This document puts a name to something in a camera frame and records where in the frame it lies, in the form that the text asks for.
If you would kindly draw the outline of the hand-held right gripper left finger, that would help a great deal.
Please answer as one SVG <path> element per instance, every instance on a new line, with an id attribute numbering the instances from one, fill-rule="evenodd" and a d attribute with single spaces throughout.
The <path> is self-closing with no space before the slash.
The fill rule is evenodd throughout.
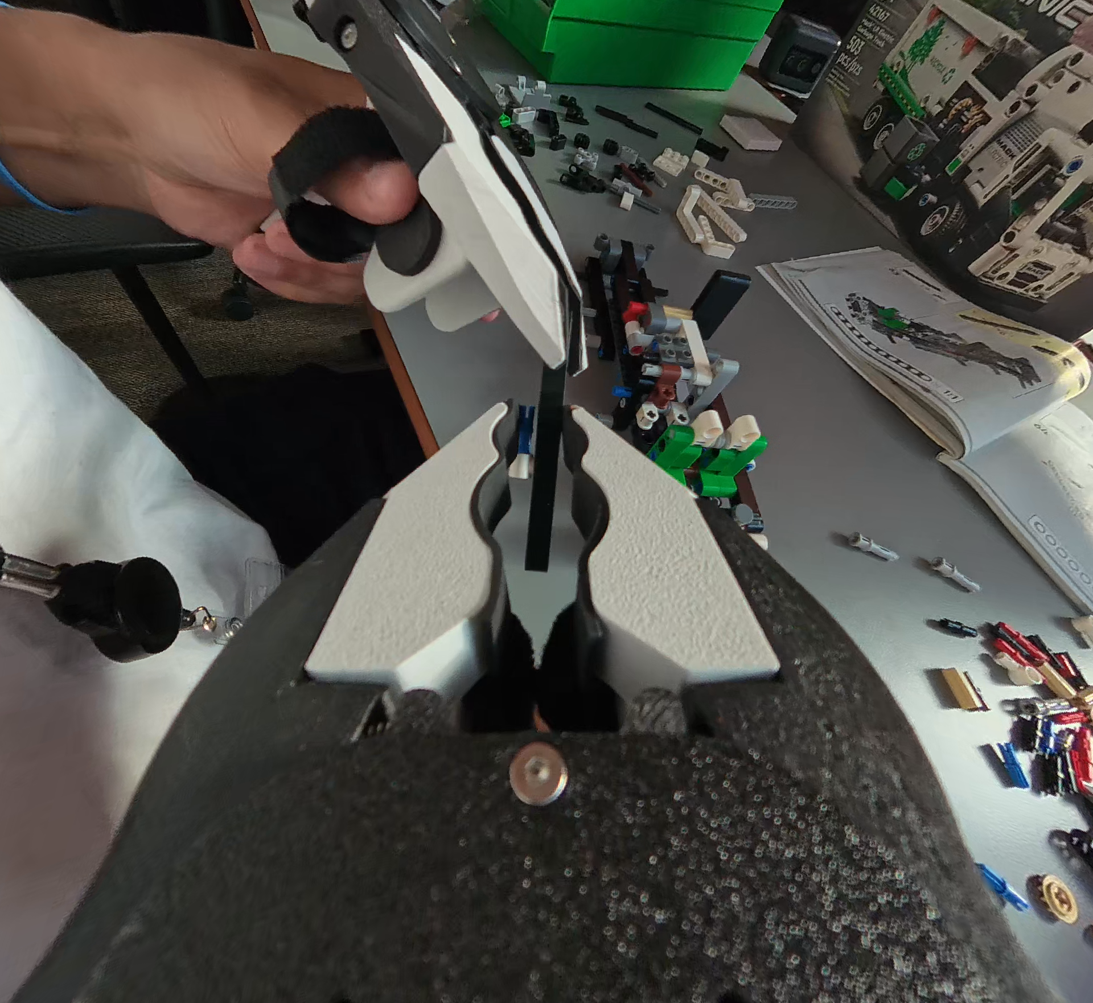
<path id="1" fill-rule="evenodd" d="M 508 611 L 494 536 L 512 509 L 504 401 L 384 497 L 305 663 L 329 684 L 465 695 L 498 660 Z"/>

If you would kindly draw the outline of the white square tile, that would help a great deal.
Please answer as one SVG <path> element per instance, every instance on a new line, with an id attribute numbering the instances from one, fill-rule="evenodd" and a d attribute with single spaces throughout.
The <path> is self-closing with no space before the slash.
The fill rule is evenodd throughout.
<path id="1" fill-rule="evenodd" d="M 719 128 L 732 139 L 734 145 L 748 151 L 777 151 L 783 140 L 759 119 L 726 113 Z"/>

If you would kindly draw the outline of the blue wristband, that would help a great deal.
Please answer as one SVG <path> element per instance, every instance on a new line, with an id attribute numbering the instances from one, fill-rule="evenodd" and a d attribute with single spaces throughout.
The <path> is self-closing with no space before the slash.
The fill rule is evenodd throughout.
<path id="1" fill-rule="evenodd" d="M 40 209 L 46 213 L 62 216 L 82 216 L 84 214 L 89 214 L 89 206 L 58 206 L 45 201 L 40 196 L 34 193 L 31 189 L 25 187 L 23 182 L 20 182 L 17 177 L 14 176 L 5 165 L 4 161 L 1 161 L 0 172 L 2 187 L 30 206 Z"/>

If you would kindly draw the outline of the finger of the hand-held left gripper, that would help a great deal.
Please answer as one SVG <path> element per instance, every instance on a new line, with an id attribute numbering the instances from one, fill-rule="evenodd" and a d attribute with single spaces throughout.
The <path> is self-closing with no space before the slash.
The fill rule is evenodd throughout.
<path id="1" fill-rule="evenodd" d="M 581 288 L 555 220 L 506 135 L 487 139 L 487 162 L 498 178 L 500 228 L 491 231 L 500 253 L 494 294 L 542 363 L 576 376 L 588 364 Z"/>
<path id="2" fill-rule="evenodd" d="M 491 231 L 500 228 L 500 202 L 494 197 L 498 178 L 487 162 L 491 135 L 475 125 L 463 102 L 422 56 L 406 42 L 399 44 L 447 125 L 450 140 L 418 174 L 418 189 L 440 220 L 439 249 L 420 275 L 395 278 L 395 309 L 424 300 L 434 327 L 456 331 L 495 309 L 506 312 L 494 294 L 500 253 Z"/>

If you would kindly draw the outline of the person's left hand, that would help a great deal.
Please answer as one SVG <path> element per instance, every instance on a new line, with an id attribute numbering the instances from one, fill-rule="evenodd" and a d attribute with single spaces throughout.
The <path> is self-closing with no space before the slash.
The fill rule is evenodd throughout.
<path id="1" fill-rule="evenodd" d="M 360 303 L 363 264 L 321 263 L 272 223 L 272 158 L 312 117 L 364 108 L 346 73 L 183 36 L 127 34 L 21 12 L 38 101 L 56 137 L 42 188 L 58 206 L 119 206 L 230 253 L 260 286 L 308 303 Z"/>

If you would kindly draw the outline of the partly built lego truck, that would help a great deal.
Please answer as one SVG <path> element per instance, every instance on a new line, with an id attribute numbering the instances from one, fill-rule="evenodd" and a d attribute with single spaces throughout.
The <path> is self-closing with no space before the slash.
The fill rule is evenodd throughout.
<path id="1" fill-rule="evenodd" d="M 749 476 L 769 442 L 752 415 L 728 415 L 725 391 L 740 366 L 710 341 L 751 278 L 717 270 L 690 307 L 675 307 L 647 274 L 653 251 L 601 233 L 581 271 L 589 354 L 618 377 L 614 408 L 599 420 L 766 548 Z"/>

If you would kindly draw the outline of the black badge reel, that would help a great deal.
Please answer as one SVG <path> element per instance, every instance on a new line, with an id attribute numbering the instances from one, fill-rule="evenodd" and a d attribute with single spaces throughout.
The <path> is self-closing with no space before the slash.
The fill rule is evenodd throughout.
<path id="1" fill-rule="evenodd" d="M 117 663 L 162 653 L 183 632 L 227 644 L 243 627 L 239 617 L 203 605 L 185 609 L 171 571 L 148 557 L 49 565 L 3 548 L 1 586 L 42 601 L 52 618 Z"/>

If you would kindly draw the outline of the lego set box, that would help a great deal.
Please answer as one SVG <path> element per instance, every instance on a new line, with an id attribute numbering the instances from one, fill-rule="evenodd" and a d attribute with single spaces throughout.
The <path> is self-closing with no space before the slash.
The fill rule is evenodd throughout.
<path id="1" fill-rule="evenodd" d="M 1092 0 L 868 0 L 795 143 L 969 300 L 1092 327 Z"/>

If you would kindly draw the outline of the person's white shirt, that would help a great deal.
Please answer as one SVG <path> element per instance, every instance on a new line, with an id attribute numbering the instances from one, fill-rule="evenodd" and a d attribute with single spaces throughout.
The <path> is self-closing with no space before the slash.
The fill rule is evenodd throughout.
<path id="1" fill-rule="evenodd" d="M 269 536 L 1 290 L 1 543 L 50 565 L 151 557 L 183 605 L 240 616 Z M 171 723 L 219 654 L 183 637 L 127 664 L 42 601 L 1 604 L 1 998 L 50 948 Z"/>

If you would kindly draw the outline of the pile of small coloured pins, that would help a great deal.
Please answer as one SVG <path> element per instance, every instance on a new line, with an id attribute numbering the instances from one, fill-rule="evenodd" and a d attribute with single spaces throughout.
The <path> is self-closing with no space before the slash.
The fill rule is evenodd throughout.
<path id="1" fill-rule="evenodd" d="M 936 630 L 982 640 L 995 668 L 1009 684 L 1031 689 L 1004 707 L 1010 725 L 1004 739 L 986 743 L 1006 789 L 1072 799 L 1088 816 L 1086 828 L 1057 831 L 1063 853 L 1091 872 L 1092 717 L 1091 682 L 1066 651 L 1053 650 L 1035 634 L 997 622 L 973 627 L 960 620 L 929 620 Z M 991 713 L 984 692 L 967 669 L 941 668 L 940 678 L 955 708 L 967 713 Z M 1026 914 L 1037 905 L 1044 914 L 1066 927 L 1076 927 L 1081 909 L 1073 887 L 1055 874 L 1032 875 L 1030 896 L 984 862 L 976 863 L 985 885 L 1004 905 Z"/>

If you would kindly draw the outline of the pile of assorted lego pieces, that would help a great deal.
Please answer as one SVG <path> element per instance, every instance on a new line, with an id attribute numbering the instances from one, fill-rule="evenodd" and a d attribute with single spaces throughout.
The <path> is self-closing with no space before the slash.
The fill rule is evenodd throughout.
<path id="1" fill-rule="evenodd" d="M 709 257 L 730 258 L 745 241 L 740 219 L 759 209 L 792 209 L 783 194 L 762 194 L 731 176 L 727 135 L 715 135 L 695 106 L 682 111 L 665 94 L 560 92 L 515 76 L 494 85 L 500 123 L 517 153 L 541 156 L 550 182 L 567 194 L 599 196 L 620 211 L 658 216 L 675 208 L 690 241 Z"/>

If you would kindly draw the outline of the lego instruction booklet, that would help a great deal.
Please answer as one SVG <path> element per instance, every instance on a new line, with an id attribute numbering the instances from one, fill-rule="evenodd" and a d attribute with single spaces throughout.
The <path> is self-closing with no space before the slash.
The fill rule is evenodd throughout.
<path id="1" fill-rule="evenodd" d="M 1091 615 L 1091 362 L 1080 347 L 973 305 L 890 250 L 759 273 Z"/>

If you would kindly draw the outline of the long black lego beam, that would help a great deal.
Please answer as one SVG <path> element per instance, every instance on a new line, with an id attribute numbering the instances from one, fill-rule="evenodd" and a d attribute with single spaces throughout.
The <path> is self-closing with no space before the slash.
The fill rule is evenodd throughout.
<path id="1" fill-rule="evenodd" d="M 550 567 L 559 455 L 567 371 L 544 368 L 537 404 L 534 468 L 531 474 L 525 570 L 546 573 Z"/>

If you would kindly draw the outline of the black office chair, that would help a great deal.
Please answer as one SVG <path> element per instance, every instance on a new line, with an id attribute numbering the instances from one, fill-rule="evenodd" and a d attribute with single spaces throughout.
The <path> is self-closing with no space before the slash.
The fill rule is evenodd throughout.
<path id="1" fill-rule="evenodd" d="M 142 269 L 196 261 L 211 253 L 212 245 L 185 237 L 158 219 L 124 209 L 94 208 L 89 213 L 64 215 L 37 206 L 4 206 L 1 213 L 1 276 L 5 283 L 111 272 L 171 366 L 202 401 L 210 400 L 210 385 L 146 285 Z"/>

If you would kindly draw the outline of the white paper sheet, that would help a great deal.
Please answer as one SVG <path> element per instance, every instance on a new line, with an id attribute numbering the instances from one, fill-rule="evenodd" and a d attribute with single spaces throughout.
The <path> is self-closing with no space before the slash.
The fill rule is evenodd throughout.
<path id="1" fill-rule="evenodd" d="M 745 67 L 740 76 L 745 88 L 745 107 L 759 119 L 777 123 L 795 123 L 808 101 L 781 91 L 765 81 L 755 67 Z"/>

